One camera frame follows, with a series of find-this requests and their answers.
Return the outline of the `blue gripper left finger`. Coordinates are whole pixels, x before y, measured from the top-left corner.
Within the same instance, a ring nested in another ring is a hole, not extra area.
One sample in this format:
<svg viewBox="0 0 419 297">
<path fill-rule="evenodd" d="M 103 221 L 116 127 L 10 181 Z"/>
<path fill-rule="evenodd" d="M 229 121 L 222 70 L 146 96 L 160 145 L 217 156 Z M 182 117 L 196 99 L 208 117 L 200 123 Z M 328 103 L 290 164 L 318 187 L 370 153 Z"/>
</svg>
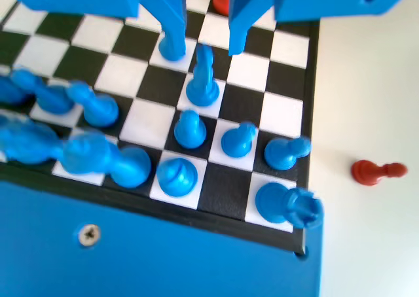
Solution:
<svg viewBox="0 0 419 297">
<path fill-rule="evenodd" d="M 95 14 L 116 18 L 136 18 L 143 6 L 156 18 L 164 32 L 161 54 L 184 54 L 187 26 L 186 0 L 19 0 L 33 10 L 65 14 Z"/>
</svg>

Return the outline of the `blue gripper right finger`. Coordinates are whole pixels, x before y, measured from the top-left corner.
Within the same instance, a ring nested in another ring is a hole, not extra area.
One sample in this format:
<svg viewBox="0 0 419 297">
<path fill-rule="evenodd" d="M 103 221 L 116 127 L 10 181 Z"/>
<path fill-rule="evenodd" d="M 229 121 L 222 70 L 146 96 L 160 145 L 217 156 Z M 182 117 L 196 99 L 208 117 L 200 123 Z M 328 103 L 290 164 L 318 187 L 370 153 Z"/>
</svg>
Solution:
<svg viewBox="0 0 419 297">
<path fill-rule="evenodd" d="M 231 56 L 241 54 L 252 25 L 274 9 L 277 22 L 312 21 L 335 16 L 382 14 L 400 0 L 230 0 L 228 24 Z"/>
</svg>

